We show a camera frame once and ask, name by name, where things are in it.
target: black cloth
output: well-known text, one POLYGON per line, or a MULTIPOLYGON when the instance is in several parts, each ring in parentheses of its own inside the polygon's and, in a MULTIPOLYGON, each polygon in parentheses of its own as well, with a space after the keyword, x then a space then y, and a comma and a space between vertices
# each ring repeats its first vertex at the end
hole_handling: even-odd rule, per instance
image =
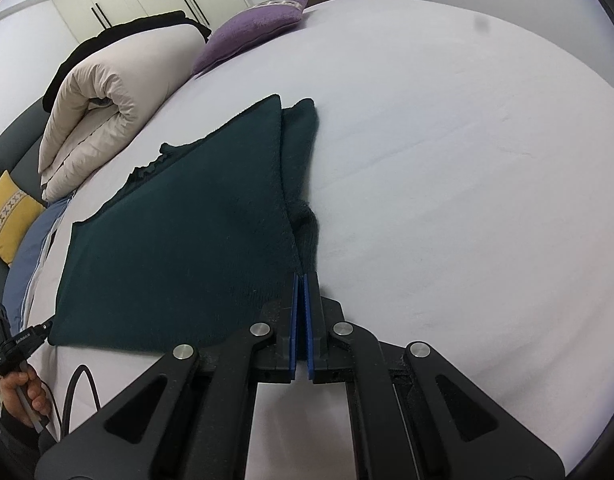
POLYGON ((36 430, 25 426, 3 407, 0 413, 0 439, 18 463, 33 475, 40 460, 36 430))
POLYGON ((49 83, 47 92, 44 93, 42 98, 42 108, 45 112, 51 113, 53 103, 58 96, 58 90, 60 85, 66 78, 69 72, 82 60, 91 56, 98 50, 102 50, 104 47, 116 43, 116 41, 122 40, 127 36, 144 32, 145 30, 152 30, 154 28, 171 27, 172 25, 181 25, 188 23, 194 25, 205 38, 205 43, 209 38, 212 31, 194 20, 185 16, 183 10, 175 10, 173 12, 166 12, 165 14, 158 14, 155 16, 147 16, 146 18, 138 18, 128 23, 121 23, 120 25, 114 25, 113 27, 106 28, 95 38, 90 38, 87 41, 83 41, 76 49, 69 55, 67 60, 60 65, 58 72, 53 77, 52 82, 49 83))
POLYGON ((317 129, 311 99, 270 96, 204 139, 163 144, 72 227, 50 343, 168 351, 254 322, 289 272, 315 269, 301 199, 317 129))

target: white bed sheet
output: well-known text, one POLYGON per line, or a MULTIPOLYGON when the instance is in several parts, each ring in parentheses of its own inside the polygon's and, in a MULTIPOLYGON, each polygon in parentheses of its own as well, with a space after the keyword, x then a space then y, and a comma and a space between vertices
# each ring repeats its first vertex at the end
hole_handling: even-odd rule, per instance
MULTIPOLYGON (((72 199, 30 322, 53 314, 72 222, 162 142, 203 137, 272 93, 319 113, 306 193, 323 293, 381 340, 430 342, 571 470, 614 412, 614 89, 468 10, 327 2, 189 81, 72 199)), ((156 358, 45 345, 31 362, 61 406, 77 365, 107 402, 156 358)), ((261 385, 247 478, 355 478, 345 402, 339 384, 261 385)), ((92 412, 79 386, 72 423, 92 412)))

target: sweater sleeve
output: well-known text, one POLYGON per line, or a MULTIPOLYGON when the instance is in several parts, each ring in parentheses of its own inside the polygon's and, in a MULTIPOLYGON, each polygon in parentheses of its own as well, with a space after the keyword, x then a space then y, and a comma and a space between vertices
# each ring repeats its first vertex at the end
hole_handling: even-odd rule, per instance
POLYGON ((36 430, 25 426, 3 407, 0 413, 0 439, 20 465, 33 476, 40 460, 36 430))

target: black bracket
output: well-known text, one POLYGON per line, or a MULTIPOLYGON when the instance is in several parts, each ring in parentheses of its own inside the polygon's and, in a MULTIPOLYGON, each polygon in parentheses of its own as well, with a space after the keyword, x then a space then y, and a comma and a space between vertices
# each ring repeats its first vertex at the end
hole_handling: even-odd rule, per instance
POLYGON ((362 480, 562 480, 558 455, 423 342, 379 342, 291 276, 251 327, 178 346, 40 460, 37 480, 244 479, 258 383, 344 382, 362 480))

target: purple pillow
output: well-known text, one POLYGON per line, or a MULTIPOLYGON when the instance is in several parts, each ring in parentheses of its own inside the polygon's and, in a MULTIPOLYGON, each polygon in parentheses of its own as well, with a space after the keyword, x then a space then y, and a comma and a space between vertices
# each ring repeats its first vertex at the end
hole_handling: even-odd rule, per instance
POLYGON ((308 0, 270 0, 243 10, 216 30, 194 63, 192 75, 208 72, 230 57, 295 27, 308 0))

